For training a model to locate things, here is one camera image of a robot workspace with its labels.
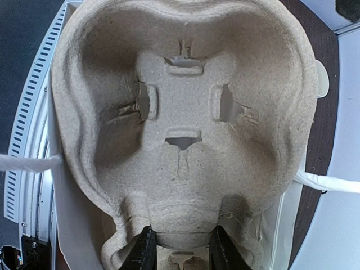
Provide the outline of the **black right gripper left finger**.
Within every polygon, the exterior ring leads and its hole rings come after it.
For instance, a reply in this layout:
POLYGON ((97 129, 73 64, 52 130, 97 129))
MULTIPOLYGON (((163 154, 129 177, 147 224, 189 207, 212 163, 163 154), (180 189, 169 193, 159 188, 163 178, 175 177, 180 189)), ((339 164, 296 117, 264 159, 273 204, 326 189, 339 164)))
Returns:
POLYGON ((119 270, 156 270, 157 266, 156 232, 146 226, 119 270))

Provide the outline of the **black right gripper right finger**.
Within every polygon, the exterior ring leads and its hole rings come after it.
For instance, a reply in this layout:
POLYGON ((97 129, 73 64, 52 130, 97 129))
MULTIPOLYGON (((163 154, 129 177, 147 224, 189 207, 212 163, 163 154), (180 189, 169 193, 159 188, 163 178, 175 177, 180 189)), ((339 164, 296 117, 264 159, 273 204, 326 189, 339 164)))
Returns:
POLYGON ((216 226, 211 232, 209 269, 251 270, 222 226, 216 226))

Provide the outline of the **brown paper bag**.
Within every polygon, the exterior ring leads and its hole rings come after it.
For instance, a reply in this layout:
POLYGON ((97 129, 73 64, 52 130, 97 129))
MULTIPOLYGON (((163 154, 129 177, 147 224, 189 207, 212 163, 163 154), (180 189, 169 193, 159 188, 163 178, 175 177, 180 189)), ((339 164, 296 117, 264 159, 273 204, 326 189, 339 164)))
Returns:
MULTIPOLYGON (((97 209, 70 180, 60 160, 60 145, 56 142, 51 84, 48 91, 48 151, 42 159, 1 156, 1 170, 20 170, 40 173, 50 170, 53 201, 56 212, 56 241, 52 248, 52 269, 56 267, 56 252, 63 253, 70 269, 101 269, 100 251, 104 241, 104 214, 97 209)), ((312 176, 299 170, 288 190, 259 217, 251 222, 251 231, 259 237, 267 260, 264 269, 286 269, 293 244, 295 220, 302 189, 305 186, 323 191, 359 192, 358 181, 330 176, 312 176)))

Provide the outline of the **cardboard two-cup carrier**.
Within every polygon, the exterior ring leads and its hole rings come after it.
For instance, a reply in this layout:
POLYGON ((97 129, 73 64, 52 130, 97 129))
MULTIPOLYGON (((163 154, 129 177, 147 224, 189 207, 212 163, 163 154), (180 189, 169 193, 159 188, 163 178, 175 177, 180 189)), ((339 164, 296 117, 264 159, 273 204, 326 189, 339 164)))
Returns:
POLYGON ((51 84, 72 178, 115 225, 103 269, 143 227, 193 252, 218 225, 264 268, 252 220, 294 179, 318 88, 312 46, 280 1, 84 1, 51 84))

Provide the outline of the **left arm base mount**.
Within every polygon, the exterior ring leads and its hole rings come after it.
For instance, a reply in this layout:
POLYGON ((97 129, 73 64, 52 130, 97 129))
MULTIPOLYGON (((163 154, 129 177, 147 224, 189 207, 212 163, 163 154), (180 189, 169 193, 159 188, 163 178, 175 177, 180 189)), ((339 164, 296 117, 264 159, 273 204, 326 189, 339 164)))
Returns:
POLYGON ((50 242, 23 235, 20 249, 12 246, 1 248, 1 269, 52 269, 51 256, 50 242))

